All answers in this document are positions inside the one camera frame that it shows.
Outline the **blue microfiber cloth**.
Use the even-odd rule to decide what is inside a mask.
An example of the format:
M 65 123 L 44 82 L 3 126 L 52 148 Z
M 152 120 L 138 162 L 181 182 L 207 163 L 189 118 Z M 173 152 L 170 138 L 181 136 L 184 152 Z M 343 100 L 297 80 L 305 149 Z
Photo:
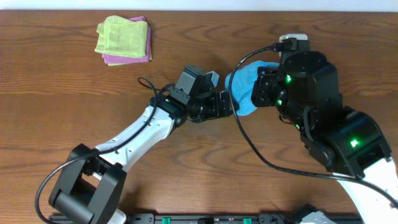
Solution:
M 239 109 L 236 110 L 238 116 L 247 116 L 257 108 L 251 101 L 251 95 L 254 88 L 254 82 L 257 80 L 257 70 L 259 67 L 278 67 L 275 62 L 255 61 L 239 69 L 233 78 L 232 96 L 238 103 Z

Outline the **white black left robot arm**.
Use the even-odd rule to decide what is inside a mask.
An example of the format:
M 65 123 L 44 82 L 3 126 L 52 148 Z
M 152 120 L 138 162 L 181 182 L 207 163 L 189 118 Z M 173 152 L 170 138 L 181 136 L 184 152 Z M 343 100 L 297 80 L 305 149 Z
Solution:
M 79 144 L 71 151 L 60 168 L 49 205 L 72 223 L 126 223 L 127 215 L 118 204 L 130 168 L 187 118 L 201 123 L 231 113 L 226 91 L 157 92 L 143 114 L 117 136 L 93 149 Z

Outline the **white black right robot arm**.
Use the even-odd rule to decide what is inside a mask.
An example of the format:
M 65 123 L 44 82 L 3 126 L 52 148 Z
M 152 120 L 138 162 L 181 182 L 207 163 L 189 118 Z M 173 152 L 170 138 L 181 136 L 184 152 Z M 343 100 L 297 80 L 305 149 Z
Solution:
M 397 170 L 375 120 L 343 104 L 338 72 L 320 52 L 284 53 L 257 69 L 252 102 L 274 106 L 296 126 L 309 154 L 338 182 L 365 223 L 397 223 Z

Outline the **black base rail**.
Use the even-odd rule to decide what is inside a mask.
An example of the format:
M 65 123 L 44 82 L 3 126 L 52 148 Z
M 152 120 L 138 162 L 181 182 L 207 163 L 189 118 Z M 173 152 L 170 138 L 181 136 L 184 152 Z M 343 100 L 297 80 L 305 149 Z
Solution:
M 288 217 L 281 213 L 261 213 L 259 215 L 154 215 L 151 213 L 134 214 L 124 221 L 130 224 L 229 224 L 229 223 L 253 223 L 253 224 L 284 224 L 290 223 Z M 362 224 L 363 221 L 357 215 L 328 215 L 331 221 L 340 224 Z M 55 223 L 73 223 L 63 215 L 51 215 L 49 220 Z

